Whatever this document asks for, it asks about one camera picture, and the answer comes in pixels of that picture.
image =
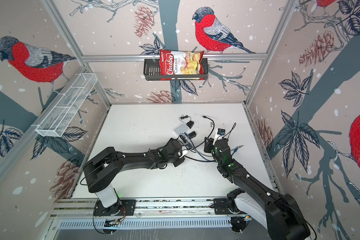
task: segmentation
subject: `white mesh shelf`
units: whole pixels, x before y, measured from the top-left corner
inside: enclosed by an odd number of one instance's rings
[[[63,96],[40,123],[36,132],[43,137],[61,137],[96,82],[97,78],[93,73],[78,74],[72,86],[61,94]]]

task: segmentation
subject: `robotic arm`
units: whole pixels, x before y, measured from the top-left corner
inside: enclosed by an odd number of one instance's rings
[[[227,139],[205,138],[204,151],[211,153],[218,163],[221,175],[240,187],[228,194],[231,212],[246,212],[258,220],[272,240],[303,240],[310,230],[301,217],[302,213],[295,199],[289,194],[279,194],[259,182],[231,156]],[[178,140],[170,139],[158,149],[143,153],[124,153],[107,147],[84,165],[88,190],[95,193],[107,214],[114,215],[121,208],[121,201],[110,184],[117,173],[130,169],[163,169],[173,163],[175,167],[184,162],[189,147]]]

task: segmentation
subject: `red and white snack bag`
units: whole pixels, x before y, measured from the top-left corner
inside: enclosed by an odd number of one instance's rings
[[[181,52],[160,50],[160,70],[161,75],[187,75],[204,74],[201,65],[204,51],[201,52]],[[190,79],[184,76],[179,79]],[[162,78],[160,80],[171,80],[171,78]]]

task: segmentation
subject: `gray floor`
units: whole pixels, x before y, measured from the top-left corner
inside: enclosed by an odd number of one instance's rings
[[[243,234],[230,228],[165,228],[147,230],[118,230],[113,236],[95,230],[59,230],[54,240],[270,240],[267,230],[251,220]]]

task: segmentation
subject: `black mounting plate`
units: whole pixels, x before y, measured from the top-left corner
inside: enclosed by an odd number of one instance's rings
[[[128,200],[120,199],[120,201],[121,201],[121,206],[125,207],[125,209],[127,210],[125,215],[133,216],[133,213],[135,211],[135,206],[136,206],[136,200],[135,199],[128,199]],[[101,204],[101,201],[97,200],[96,205],[95,205],[95,210],[93,211],[93,215],[95,217],[110,216],[110,214],[114,214],[114,212],[112,212],[112,210],[110,208],[112,208],[112,206],[110,206],[108,209],[104,208],[104,206]],[[115,214],[115,216],[124,216],[124,211],[120,209],[120,211],[118,211],[118,213]]]
[[[226,198],[213,199],[213,205],[216,215],[232,214],[228,209],[229,206]]]

